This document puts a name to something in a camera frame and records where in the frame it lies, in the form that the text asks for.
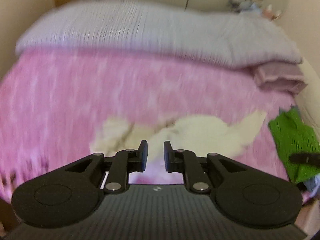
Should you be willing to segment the cream knitted sweater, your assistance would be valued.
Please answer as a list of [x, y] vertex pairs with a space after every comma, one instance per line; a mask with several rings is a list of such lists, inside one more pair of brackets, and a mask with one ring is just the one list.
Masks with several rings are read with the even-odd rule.
[[108, 157], [120, 150], [137, 148], [146, 140], [148, 160], [153, 161], [163, 153], [164, 142], [170, 141], [174, 149], [190, 150], [200, 157], [218, 153], [233, 158], [253, 143], [266, 116], [265, 111], [256, 110], [232, 125], [213, 115], [187, 115], [156, 125], [110, 117], [96, 132], [90, 150]]

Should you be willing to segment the light blue garment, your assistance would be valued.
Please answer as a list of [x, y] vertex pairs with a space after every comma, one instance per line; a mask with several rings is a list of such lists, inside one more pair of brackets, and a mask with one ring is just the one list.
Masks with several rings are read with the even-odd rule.
[[314, 176], [311, 179], [304, 182], [306, 189], [314, 194], [319, 190], [320, 175]]

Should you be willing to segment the green knitted sweater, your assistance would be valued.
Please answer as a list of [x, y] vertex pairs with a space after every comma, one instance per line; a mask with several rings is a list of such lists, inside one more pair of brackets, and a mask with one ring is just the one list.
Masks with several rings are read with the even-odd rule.
[[294, 184], [302, 183], [319, 174], [319, 168], [290, 162], [295, 153], [319, 153], [319, 142], [312, 127], [304, 124], [295, 108], [281, 112], [268, 123], [279, 159], [289, 179]]

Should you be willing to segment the cream padded headboard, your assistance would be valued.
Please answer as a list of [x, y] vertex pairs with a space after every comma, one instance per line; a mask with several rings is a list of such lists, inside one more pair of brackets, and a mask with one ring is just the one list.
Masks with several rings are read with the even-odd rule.
[[319, 140], [319, 76], [305, 58], [303, 58], [303, 62], [299, 65], [299, 68], [304, 74], [305, 83], [307, 84], [307, 86], [297, 96], [295, 96], [295, 102], [300, 110], [302, 120], [305, 124], [313, 128]]

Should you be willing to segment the mauve pillow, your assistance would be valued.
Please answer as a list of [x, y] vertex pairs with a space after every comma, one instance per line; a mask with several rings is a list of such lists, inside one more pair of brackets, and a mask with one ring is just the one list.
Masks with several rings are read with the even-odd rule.
[[264, 90], [299, 94], [307, 87], [303, 72], [296, 64], [271, 62], [252, 69], [255, 84]]

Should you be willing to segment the pink rose bed blanket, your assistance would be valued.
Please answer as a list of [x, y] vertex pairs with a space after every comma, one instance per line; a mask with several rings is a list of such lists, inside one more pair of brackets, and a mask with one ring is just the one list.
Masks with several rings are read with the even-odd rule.
[[1, 81], [1, 198], [23, 182], [90, 154], [110, 116], [155, 124], [208, 114], [233, 124], [295, 104], [260, 90], [248, 69], [111, 50], [25, 51]]

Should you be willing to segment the grey striped duvet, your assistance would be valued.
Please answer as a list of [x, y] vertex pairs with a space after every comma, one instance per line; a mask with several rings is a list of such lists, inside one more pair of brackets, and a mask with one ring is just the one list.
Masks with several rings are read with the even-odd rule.
[[231, 69], [302, 61], [282, 29], [255, 13], [185, 11], [139, 0], [77, 0], [55, 8], [18, 39], [16, 53], [35, 47], [143, 51]]

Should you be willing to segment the oval vanity mirror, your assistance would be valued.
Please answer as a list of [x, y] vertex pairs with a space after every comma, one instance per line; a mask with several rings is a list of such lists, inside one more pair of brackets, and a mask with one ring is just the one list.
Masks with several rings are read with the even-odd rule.
[[276, 20], [287, 10], [289, 0], [263, 0], [261, 9], [263, 15], [270, 20]]

